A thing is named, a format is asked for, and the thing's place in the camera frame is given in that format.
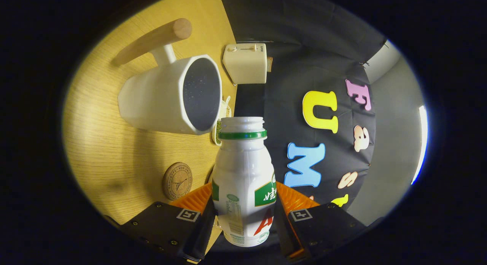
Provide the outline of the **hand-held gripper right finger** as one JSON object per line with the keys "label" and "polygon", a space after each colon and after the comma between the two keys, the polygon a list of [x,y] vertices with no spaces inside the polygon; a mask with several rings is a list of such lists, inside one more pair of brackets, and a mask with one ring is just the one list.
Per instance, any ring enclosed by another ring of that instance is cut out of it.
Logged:
{"label": "hand-held gripper right finger", "polygon": [[291,263],[321,258],[362,235],[367,227],[334,202],[318,204],[277,182],[273,225]]}

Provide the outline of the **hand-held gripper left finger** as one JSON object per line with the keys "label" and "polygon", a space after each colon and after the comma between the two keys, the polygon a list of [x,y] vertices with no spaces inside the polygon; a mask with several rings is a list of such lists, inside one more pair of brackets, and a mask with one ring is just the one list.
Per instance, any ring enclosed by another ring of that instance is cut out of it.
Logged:
{"label": "hand-held gripper left finger", "polygon": [[215,216],[208,183],[170,204],[154,202],[121,225],[121,231],[176,260],[199,263],[205,258]]}

